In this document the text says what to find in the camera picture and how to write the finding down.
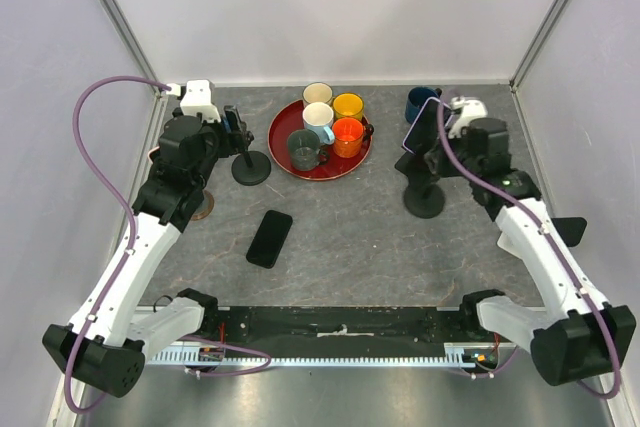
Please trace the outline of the black phone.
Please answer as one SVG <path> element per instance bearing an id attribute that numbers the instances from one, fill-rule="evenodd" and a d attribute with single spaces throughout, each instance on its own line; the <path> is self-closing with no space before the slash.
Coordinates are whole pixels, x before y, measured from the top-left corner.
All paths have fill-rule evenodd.
<path id="1" fill-rule="evenodd" d="M 274 267 L 293 224 L 293 218 L 275 210 L 268 210 L 249 246 L 246 260 L 256 266 Z"/>

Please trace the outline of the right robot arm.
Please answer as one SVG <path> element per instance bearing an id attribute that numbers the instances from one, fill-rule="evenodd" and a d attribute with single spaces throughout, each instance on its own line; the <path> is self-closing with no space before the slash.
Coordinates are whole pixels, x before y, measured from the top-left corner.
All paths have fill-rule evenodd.
<path id="1" fill-rule="evenodd" d="M 537 185 L 513 167 L 506 123 L 476 118 L 460 132 L 442 120 L 419 126 L 418 156 L 429 173 L 429 187 L 441 178 L 469 181 L 474 200 L 500 230 L 499 247 L 524 263 L 544 305 L 535 312 L 500 290 L 473 292 L 461 303 L 460 333 L 473 341 L 490 332 L 507 338 L 531 356 L 551 386 L 584 385 L 588 378 L 609 374 L 610 389 L 590 393 L 614 398 L 636 318 L 628 306 L 612 305 L 584 275 Z"/>

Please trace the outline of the black round-base phone stand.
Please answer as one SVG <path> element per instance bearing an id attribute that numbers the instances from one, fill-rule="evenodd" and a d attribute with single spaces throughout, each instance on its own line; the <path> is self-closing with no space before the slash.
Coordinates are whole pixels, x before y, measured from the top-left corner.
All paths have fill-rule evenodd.
<path id="1" fill-rule="evenodd" d="M 249 149 L 254 135 L 235 106 L 225 105 L 224 114 L 229 127 L 229 145 L 236 154 L 231 166 L 234 180 L 244 186 L 256 186 L 264 182 L 271 174 L 269 158 L 263 152 Z"/>

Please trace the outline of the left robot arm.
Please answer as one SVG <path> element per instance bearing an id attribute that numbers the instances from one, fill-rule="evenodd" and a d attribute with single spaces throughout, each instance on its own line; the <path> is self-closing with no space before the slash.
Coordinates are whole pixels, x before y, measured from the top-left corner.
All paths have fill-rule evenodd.
<path id="1" fill-rule="evenodd" d="M 147 360 L 184 336 L 208 340 L 219 329 L 214 297 L 187 289 L 159 312 L 134 321 L 151 277 L 205 200 L 215 163 L 235 154 L 224 121 L 179 115 L 169 120 L 146 182 L 127 211 L 131 221 L 95 288 L 42 344 L 66 375 L 121 398 Z"/>

